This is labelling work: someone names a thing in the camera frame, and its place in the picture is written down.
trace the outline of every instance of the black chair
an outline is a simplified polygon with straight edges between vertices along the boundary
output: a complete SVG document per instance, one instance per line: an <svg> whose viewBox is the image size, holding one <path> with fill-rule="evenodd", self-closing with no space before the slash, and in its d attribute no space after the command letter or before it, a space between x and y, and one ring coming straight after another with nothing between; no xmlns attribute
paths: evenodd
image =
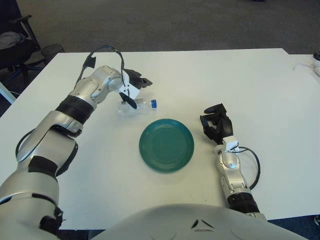
<svg viewBox="0 0 320 240"><path fill-rule="evenodd" d="M36 65L42 63L44 59L25 64L34 52L39 51L40 45L32 31L28 19L31 15L22 16L16 0L0 0L0 34L5 32L21 33L26 38L22 43L12 47L0 49L0 70L8 69L14 73L6 80L2 81L4 85L23 74L24 86L29 84L28 71L41 71L43 67Z"/></svg>

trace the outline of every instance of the clothing on chair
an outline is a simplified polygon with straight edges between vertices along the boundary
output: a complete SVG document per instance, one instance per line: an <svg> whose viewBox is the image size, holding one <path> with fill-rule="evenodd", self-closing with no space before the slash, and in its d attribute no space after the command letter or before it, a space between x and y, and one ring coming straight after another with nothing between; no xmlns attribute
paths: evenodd
<svg viewBox="0 0 320 240"><path fill-rule="evenodd" d="M25 39L26 36L24 36L22 33L14 31L4 32L0 34L0 50L11 48L16 44L24 42Z"/></svg>

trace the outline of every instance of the green plate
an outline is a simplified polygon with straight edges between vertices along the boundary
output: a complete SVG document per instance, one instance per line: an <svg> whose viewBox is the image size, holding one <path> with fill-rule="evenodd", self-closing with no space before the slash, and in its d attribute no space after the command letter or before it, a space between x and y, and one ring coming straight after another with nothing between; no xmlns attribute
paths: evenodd
<svg viewBox="0 0 320 240"><path fill-rule="evenodd" d="M139 150L144 162L162 173L172 173L190 161L195 149L189 129L173 119L154 121L143 131Z"/></svg>

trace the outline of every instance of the white table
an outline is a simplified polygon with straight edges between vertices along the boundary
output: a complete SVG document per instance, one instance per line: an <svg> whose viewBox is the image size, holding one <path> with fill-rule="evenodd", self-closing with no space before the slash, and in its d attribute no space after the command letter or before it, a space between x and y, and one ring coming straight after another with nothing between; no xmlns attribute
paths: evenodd
<svg viewBox="0 0 320 240"><path fill-rule="evenodd" d="M0 118L0 182L17 166L18 140L73 89L87 53L59 53ZM119 67L114 53L97 53L96 66ZM268 219L320 213L320 84L307 67L310 55L283 49L125 52L125 67L153 85L139 97L156 99L147 115L120 117L111 93L85 123L79 151L58 177L62 229L108 229L142 209L173 203L227 206L215 167L214 143L203 133L203 110L223 103L241 146L253 149L261 177L252 191ZM84 77L93 69L87 69ZM195 149L178 172L151 170L139 138L151 122L172 118L191 131ZM251 183L256 164L240 156Z"/></svg>

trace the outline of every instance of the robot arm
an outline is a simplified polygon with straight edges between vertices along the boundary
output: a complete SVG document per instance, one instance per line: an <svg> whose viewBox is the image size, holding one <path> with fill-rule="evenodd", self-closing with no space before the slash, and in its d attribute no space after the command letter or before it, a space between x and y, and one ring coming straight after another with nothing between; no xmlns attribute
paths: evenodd
<svg viewBox="0 0 320 240"><path fill-rule="evenodd" d="M207 108L200 116L204 134L217 143L214 151L218 154L216 167L220 173L221 186L230 209L255 218L266 220L260 213L245 177L241 173L239 142L233 133L231 120L223 104Z"/></svg>
<svg viewBox="0 0 320 240"><path fill-rule="evenodd" d="M17 169L0 187L1 239L57 239L63 212L58 208L56 177L68 169L77 153L74 138L108 93L120 93L122 99L134 103L139 89L152 84L138 72L124 71L122 78L119 71L105 65L79 80L17 147Z"/></svg>

